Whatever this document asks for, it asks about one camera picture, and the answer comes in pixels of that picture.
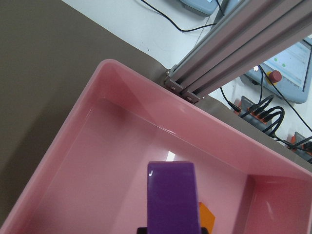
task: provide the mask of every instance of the display screen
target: display screen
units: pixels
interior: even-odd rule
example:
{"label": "display screen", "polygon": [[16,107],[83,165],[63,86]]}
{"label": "display screen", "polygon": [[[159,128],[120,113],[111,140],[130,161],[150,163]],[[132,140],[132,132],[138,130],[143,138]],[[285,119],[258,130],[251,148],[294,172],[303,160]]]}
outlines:
{"label": "display screen", "polygon": [[311,56],[311,45],[302,41],[275,55],[264,63],[278,70],[286,79],[304,89]]}

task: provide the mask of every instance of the white floor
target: white floor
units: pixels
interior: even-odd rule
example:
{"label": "white floor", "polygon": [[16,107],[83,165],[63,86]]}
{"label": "white floor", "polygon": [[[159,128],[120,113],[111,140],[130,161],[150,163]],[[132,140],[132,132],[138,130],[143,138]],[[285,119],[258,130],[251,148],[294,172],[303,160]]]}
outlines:
{"label": "white floor", "polygon": [[[109,30],[122,40],[152,56],[166,68],[179,63],[202,39],[209,28],[189,33],[178,31],[167,19],[146,6],[140,0],[63,0],[94,22]],[[206,18],[183,7],[179,0],[147,0],[148,3],[168,15],[180,28],[191,29],[212,23],[216,12]],[[234,102],[242,95],[258,102],[260,86],[253,85],[245,77],[236,78],[224,87],[227,98]],[[271,92],[264,89],[263,97]],[[216,90],[210,96],[226,104],[221,92]],[[290,139],[295,131],[311,136],[311,132],[300,121],[292,109],[281,99],[275,97],[271,107],[282,106],[285,118],[276,134],[282,139]],[[312,94],[303,104],[295,104],[295,109],[312,126]]]}

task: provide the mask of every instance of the pink bin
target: pink bin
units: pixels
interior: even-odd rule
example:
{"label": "pink bin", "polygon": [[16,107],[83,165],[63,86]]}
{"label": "pink bin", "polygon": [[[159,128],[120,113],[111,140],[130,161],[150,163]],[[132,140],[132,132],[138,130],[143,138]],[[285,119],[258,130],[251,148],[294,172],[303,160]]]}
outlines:
{"label": "pink bin", "polygon": [[103,61],[1,234],[135,234],[147,164],[195,164],[213,234],[308,234],[312,173],[114,60]]}

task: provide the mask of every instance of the purple object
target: purple object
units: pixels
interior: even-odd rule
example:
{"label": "purple object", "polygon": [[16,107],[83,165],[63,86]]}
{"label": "purple object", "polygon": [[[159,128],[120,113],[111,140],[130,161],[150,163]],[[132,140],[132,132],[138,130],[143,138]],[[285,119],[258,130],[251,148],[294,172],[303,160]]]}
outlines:
{"label": "purple object", "polygon": [[148,234],[200,234],[194,165],[148,164]]}

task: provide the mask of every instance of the orange block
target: orange block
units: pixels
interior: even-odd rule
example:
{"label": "orange block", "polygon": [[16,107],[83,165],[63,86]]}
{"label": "orange block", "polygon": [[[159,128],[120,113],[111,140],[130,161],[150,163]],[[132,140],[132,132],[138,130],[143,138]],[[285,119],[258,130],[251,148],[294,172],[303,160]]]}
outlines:
{"label": "orange block", "polygon": [[200,226],[207,228],[209,234],[211,234],[215,224],[215,216],[201,202],[199,203],[199,216],[200,216]]}

